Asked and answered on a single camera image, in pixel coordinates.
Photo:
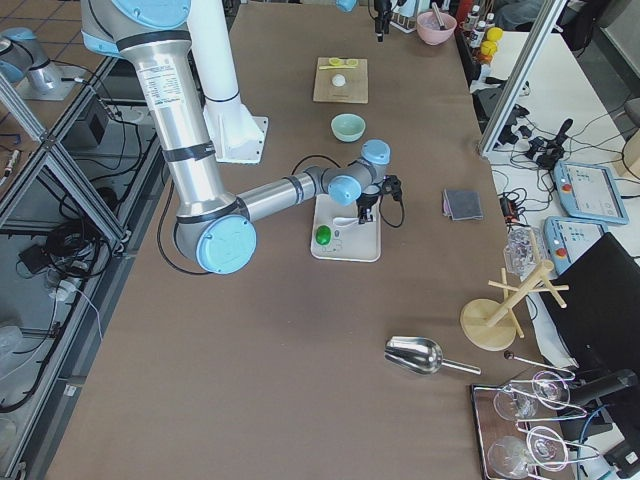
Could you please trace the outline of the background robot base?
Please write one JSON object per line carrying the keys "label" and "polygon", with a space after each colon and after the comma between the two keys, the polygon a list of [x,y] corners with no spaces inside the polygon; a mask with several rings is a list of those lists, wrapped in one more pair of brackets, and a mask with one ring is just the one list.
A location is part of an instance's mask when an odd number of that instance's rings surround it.
{"label": "background robot base", "polygon": [[1,73],[25,100],[63,101],[83,69],[54,64],[28,28],[1,32]]}

